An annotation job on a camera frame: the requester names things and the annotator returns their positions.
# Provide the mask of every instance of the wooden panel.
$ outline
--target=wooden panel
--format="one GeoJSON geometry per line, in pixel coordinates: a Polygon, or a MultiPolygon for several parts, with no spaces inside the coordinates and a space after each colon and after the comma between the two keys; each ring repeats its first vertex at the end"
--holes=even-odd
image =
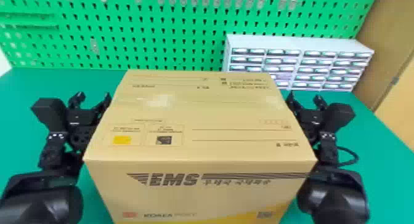
{"type": "Polygon", "coordinates": [[[370,66],[354,89],[374,110],[395,75],[405,68],[414,50],[414,0],[376,0],[357,39],[375,50],[370,66]]]}
{"type": "Polygon", "coordinates": [[[392,87],[375,114],[406,145],[414,150],[414,60],[401,74],[400,81],[392,87]]]}

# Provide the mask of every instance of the green pegboard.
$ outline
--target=green pegboard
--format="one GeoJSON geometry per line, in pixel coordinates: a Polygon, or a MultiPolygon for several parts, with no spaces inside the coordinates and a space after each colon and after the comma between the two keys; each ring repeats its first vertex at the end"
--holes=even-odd
{"type": "Polygon", "coordinates": [[[0,0],[0,43],[25,68],[221,69],[226,34],[354,38],[374,0],[0,0]]]}

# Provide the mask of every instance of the green table surface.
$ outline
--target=green table surface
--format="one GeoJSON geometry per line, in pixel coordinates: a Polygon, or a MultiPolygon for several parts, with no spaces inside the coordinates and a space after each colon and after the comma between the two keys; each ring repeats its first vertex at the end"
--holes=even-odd
{"type": "MultiPolygon", "coordinates": [[[[38,170],[36,167],[47,129],[31,112],[39,97],[57,97],[64,102],[77,91],[86,93],[83,108],[112,95],[125,71],[13,69],[0,78],[0,190],[13,174],[38,170]]],[[[316,92],[296,92],[306,107],[314,108],[316,92]]],[[[358,153],[360,161],[345,169],[358,171],[368,194],[371,219],[368,223],[414,223],[414,154],[352,93],[321,92],[328,103],[350,104],[355,119],[338,133],[338,145],[358,153]]],[[[341,160],[349,156],[340,154],[341,160]]],[[[96,187],[83,167],[78,186],[84,198],[80,223],[112,223],[96,187]]],[[[312,223],[293,201],[282,224],[312,223]]]]}

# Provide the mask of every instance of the ems shipping box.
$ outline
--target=ems shipping box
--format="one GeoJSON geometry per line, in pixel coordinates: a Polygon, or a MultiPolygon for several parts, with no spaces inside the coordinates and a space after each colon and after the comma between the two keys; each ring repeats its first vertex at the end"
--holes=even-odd
{"type": "Polygon", "coordinates": [[[264,73],[128,71],[84,155],[115,223],[278,223],[316,158],[264,73]]]}

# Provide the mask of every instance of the box flap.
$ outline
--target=box flap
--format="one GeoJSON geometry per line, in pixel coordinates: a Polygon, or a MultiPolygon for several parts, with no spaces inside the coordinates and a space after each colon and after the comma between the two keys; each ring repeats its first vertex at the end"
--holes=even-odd
{"type": "Polygon", "coordinates": [[[265,73],[128,71],[85,161],[315,161],[265,73]]]}

